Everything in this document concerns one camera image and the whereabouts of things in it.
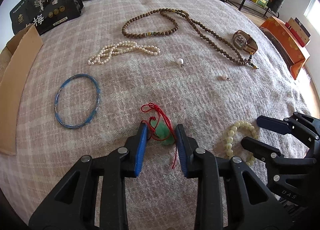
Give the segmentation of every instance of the watch face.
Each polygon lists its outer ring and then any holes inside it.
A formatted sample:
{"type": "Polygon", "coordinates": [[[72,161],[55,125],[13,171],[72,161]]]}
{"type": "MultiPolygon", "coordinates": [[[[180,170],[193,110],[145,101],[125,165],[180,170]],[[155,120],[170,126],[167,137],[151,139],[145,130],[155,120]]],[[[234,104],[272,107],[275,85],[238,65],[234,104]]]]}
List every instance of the watch face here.
{"type": "Polygon", "coordinates": [[[243,49],[247,44],[247,40],[245,40],[243,35],[237,34],[233,39],[233,43],[238,49],[243,49]]]}

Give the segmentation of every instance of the pale green bead bracelet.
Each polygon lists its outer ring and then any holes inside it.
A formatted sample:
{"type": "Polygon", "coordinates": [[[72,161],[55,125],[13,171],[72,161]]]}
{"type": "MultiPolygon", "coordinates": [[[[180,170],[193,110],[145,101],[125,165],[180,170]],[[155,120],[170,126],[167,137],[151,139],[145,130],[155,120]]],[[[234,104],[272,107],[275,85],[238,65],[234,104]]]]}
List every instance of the pale green bead bracelet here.
{"type": "MultiPolygon", "coordinates": [[[[226,150],[226,154],[229,158],[233,157],[233,150],[232,150],[232,143],[233,143],[233,136],[236,134],[238,128],[243,127],[248,129],[251,134],[252,134],[252,138],[254,138],[255,140],[258,139],[258,135],[257,135],[257,131],[255,130],[254,126],[252,126],[251,123],[247,122],[247,121],[238,121],[235,124],[233,124],[233,126],[230,128],[230,130],[228,131],[228,137],[226,138],[226,144],[224,145],[225,150],[226,150]]],[[[253,163],[256,161],[256,158],[254,156],[251,156],[246,164],[248,166],[252,166],[253,163]]]]}

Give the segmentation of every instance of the black bag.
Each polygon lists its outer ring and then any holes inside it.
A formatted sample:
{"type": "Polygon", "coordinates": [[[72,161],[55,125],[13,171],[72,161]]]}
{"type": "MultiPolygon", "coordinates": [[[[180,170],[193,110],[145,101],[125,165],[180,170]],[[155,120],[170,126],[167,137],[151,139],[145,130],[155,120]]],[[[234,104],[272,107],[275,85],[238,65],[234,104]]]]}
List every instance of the black bag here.
{"type": "Polygon", "coordinates": [[[21,0],[11,11],[12,30],[17,34],[34,24],[43,34],[60,23],[80,16],[82,0],[21,0]]]}

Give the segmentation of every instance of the red string bow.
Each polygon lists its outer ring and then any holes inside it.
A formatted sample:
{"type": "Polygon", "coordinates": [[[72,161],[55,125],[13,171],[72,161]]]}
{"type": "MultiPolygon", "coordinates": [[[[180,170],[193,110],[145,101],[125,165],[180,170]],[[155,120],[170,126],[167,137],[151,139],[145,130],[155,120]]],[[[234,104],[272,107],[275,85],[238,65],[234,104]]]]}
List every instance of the red string bow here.
{"type": "MultiPolygon", "coordinates": [[[[154,103],[152,103],[152,102],[150,102],[150,103],[148,103],[148,104],[144,104],[144,105],[141,106],[141,111],[142,111],[142,112],[149,112],[149,111],[151,111],[151,110],[155,110],[155,111],[157,112],[157,114],[158,114],[158,121],[157,121],[157,123],[156,123],[156,126],[153,127],[153,126],[151,125],[151,121],[156,121],[156,117],[154,117],[154,116],[152,116],[152,117],[149,118],[149,122],[146,121],[146,120],[143,120],[143,121],[142,121],[142,122],[145,123],[145,124],[149,127],[149,129],[150,129],[150,132],[151,132],[151,137],[150,137],[150,138],[153,138],[154,140],[157,140],[157,141],[164,141],[164,140],[167,140],[167,139],[170,137],[170,134],[169,134],[165,139],[162,139],[162,140],[161,140],[161,139],[159,139],[158,136],[155,135],[156,127],[158,126],[159,121],[160,121],[160,117],[162,116],[162,118],[163,118],[163,120],[164,120],[164,122],[165,122],[165,125],[167,125],[168,129],[170,130],[170,132],[171,132],[171,134],[172,134],[172,136],[173,136],[173,138],[174,138],[174,140],[175,140],[175,142],[176,142],[176,136],[175,136],[174,131],[173,131],[173,129],[172,129],[171,122],[170,122],[169,118],[167,117],[167,115],[165,115],[165,113],[163,112],[163,110],[162,110],[158,105],[156,105],[156,104],[154,104],[154,103]]],[[[177,159],[177,145],[176,145],[176,153],[175,153],[175,157],[174,157],[174,162],[173,162],[172,168],[174,168],[174,165],[175,165],[175,163],[176,163],[176,159],[177,159]]]]}

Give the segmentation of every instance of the fuzzy bedspread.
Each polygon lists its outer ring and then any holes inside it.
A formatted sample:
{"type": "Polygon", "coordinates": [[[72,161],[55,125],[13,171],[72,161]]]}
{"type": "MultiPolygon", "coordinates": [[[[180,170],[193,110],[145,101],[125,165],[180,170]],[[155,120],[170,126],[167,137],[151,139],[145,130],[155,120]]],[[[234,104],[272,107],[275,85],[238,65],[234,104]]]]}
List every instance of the fuzzy bedspread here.
{"type": "MultiPolygon", "coordinates": [[[[159,14],[131,24],[128,32],[144,33],[172,28],[159,14]]],[[[225,157],[225,131],[238,120],[255,124],[259,115],[279,119],[293,111],[309,114],[283,59],[265,35],[241,12],[219,0],[92,0],[84,3],[81,17],[42,35],[44,45],[25,84],[16,131],[16,156],[0,155],[0,187],[17,214],[28,222],[31,214],[85,154],[105,156],[123,146],[139,123],[153,114],[140,107],[158,104],[173,126],[183,123],[188,136],[200,146],[225,157]],[[238,29],[250,34],[259,46],[253,62],[259,67],[237,66],[197,35],[189,23],[175,14],[179,30],[170,36],[136,40],[160,48],[159,55],[141,51],[111,58],[103,66],[87,60],[104,45],[127,40],[124,23],[153,9],[182,9],[220,36],[232,40],[238,29]],[[185,61],[185,70],[175,63],[185,61]],[[92,122],[80,129],[62,127],[54,116],[53,102],[60,85],[70,76],[92,75],[101,88],[101,100],[92,122]],[[220,76],[226,73],[231,81],[220,76]]],[[[219,47],[236,55],[225,44],[219,47]]],[[[60,95],[60,116],[80,123],[94,107],[94,87],[86,79],[70,83],[60,95]]],[[[286,157],[303,157],[305,147],[292,136],[258,129],[259,139],[280,148],[286,157]]],[[[246,157],[235,137],[234,153],[246,157]]],[[[171,169],[175,147],[151,140],[142,172],[126,180],[129,228],[139,230],[193,229],[197,181],[185,179],[179,161],[171,169]]],[[[252,169],[266,183],[264,163],[252,169]]]]}

